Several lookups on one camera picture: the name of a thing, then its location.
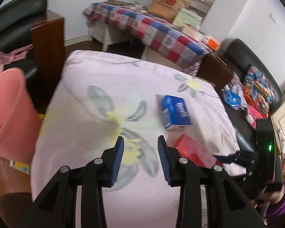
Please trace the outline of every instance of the blue box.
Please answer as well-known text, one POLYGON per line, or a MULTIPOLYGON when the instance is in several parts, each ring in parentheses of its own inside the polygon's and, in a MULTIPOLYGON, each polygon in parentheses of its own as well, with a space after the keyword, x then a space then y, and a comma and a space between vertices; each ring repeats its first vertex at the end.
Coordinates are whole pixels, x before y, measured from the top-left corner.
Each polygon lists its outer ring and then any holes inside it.
POLYGON ((223 92, 224 101, 235 110, 241 107, 241 97, 230 90, 224 90, 223 92))
POLYGON ((192 126, 185 100, 180 97, 166 95, 161 100, 162 116, 168 130, 185 130, 192 126))

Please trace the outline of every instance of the black device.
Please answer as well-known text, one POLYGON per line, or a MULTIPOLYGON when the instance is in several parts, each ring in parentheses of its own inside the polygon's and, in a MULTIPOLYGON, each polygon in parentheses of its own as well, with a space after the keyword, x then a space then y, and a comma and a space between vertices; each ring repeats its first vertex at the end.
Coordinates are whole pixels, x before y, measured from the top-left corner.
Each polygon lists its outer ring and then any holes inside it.
POLYGON ((103 152, 85 167, 61 167, 25 214, 20 228, 75 228, 77 187, 81 192, 81 227, 107 227, 102 187, 111 188, 117 180, 124 152, 119 136, 115 147, 103 152))
MULTIPOLYGON (((274 134, 268 123, 257 122, 258 151, 237 152, 220 158, 227 163, 246 166, 247 174, 230 177, 219 165, 212 169, 196 166, 182 158, 177 149, 158 138, 158 152, 166 181, 180 186, 176 228, 201 228, 201 185, 206 187, 209 228, 266 227, 262 217, 249 203, 264 191, 280 190, 274 134)), ((71 170, 61 167, 26 213, 19 228, 75 228, 77 187, 82 185, 81 227, 106 228, 102 187, 110 188, 117 180, 124 150, 119 137, 114 148, 103 152, 85 167, 71 170)))

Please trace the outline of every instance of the orange box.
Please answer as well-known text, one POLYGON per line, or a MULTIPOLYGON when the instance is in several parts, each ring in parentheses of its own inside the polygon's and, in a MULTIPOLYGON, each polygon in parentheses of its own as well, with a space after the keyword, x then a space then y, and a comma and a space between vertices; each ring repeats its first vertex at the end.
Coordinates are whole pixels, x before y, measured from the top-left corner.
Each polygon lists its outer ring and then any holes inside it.
POLYGON ((213 51, 216 51, 220 44, 214 39, 209 39, 207 42, 207 46, 210 47, 213 51))

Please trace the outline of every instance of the colorful cushion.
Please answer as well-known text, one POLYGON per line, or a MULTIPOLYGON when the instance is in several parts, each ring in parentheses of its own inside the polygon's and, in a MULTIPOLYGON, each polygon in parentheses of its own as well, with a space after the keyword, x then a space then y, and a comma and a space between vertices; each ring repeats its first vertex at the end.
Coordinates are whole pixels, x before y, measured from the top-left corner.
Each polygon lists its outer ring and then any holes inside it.
POLYGON ((253 65, 245 76, 243 93, 249 105, 256 108, 264 118, 269 116, 269 104, 275 98, 275 91, 266 77, 253 65))

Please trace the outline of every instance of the wooden bedside table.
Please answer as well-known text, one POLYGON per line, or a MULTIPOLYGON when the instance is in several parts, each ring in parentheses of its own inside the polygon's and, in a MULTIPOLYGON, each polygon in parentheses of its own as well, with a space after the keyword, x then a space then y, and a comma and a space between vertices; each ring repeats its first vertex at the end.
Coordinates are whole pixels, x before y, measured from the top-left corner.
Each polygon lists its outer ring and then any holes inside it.
POLYGON ((60 80, 65 61, 64 17, 47 10, 31 24, 34 59, 52 95, 60 80))
POLYGON ((233 78, 233 65, 212 52, 204 57, 196 76, 214 83, 214 89, 220 92, 233 78))

